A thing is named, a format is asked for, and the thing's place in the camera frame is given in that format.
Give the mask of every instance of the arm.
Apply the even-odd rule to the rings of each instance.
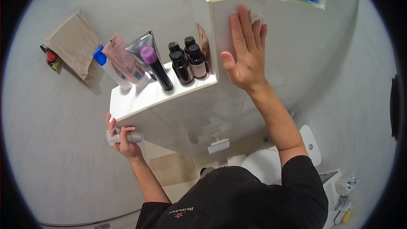
[[[236,61],[222,52],[223,67],[229,79],[251,97],[266,122],[276,144],[281,167],[295,156],[308,156],[297,126],[265,78],[265,40],[267,25],[260,20],[250,24],[245,6],[230,18]]]
[[[109,130],[114,129],[116,124],[115,118],[109,122],[111,116],[112,115],[108,113],[106,117]],[[129,144],[127,142],[126,133],[134,130],[135,127],[132,126],[126,128],[122,127],[119,133],[120,143],[113,145],[113,148],[122,153],[129,160],[146,202],[171,203],[150,167],[145,162],[140,147],[137,144]]]

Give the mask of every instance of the black t-shirt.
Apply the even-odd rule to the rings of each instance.
[[[175,204],[146,202],[138,228],[322,228],[328,199],[311,160],[290,159],[282,186],[265,185],[242,167],[218,168]]]

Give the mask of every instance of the wire basket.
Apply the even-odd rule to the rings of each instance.
[[[348,179],[340,179],[335,182],[335,190],[338,194],[347,195],[353,189],[353,186],[348,184]]]

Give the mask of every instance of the dark brown bottle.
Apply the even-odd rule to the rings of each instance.
[[[192,74],[190,64],[185,56],[181,52],[174,52],[171,53],[170,58],[173,62],[173,69],[181,85],[191,83],[194,79],[194,75]]]
[[[197,44],[191,45],[189,48],[189,64],[195,78],[201,79],[206,76],[207,69],[205,58],[201,53],[201,49]]]
[[[187,60],[189,60],[189,50],[188,50],[188,48],[189,48],[191,45],[196,44],[196,43],[195,43],[195,39],[194,39],[192,36],[188,36],[187,38],[184,39],[184,43],[185,43],[185,48],[184,48],[184,51],[185,51],[185,58],[186,58]]]
[[[170,58],[171,54],[174,52],[181,52],[185,56],[185,52],[183,49],[180,48],[180,45],[177,42],[171,42],[168,44],[168,49],[170,50]]]

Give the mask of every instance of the black bottle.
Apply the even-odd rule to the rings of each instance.
[[[187,60],[189,60],[189,50],[188,50],[188,48],[191,45],[196,44],[195,39],[192,36],[188,36],[187,38],[184,39],[184,43],[185,43],[185,48],[184,48],[185,57],[186,57]]]
[[[194,75],[192,74],[190,64],[185,56],[181,52],[174,52],[171,54],[171,60],[173,62],[173,69],[181,85],[191,83],[194,79]]]
[[[201,79],[208,73],[206,70],[205,59],[202,56],[201,49],[197,44],[193,44],[188,48],[189,63],[195,78]]]
[[[140,51],[140,56],[143,61],[147,65],[149,65],[151,71],[157,78],[157,81],[160,83],[161,88],[166,91],[173,89],[174,85],[165,72],[162,64],[160,63],[160,60],[158,59],[157,53],[155,53],[154,48],[152,48],[151,46],[142,48]]]
[[[174,52],[181,52],[185,56],[184,50],[180,48],[180,45],[177,42],[169,43],[168,49],[170,50],[170,58],[171,58],[171,54]]]

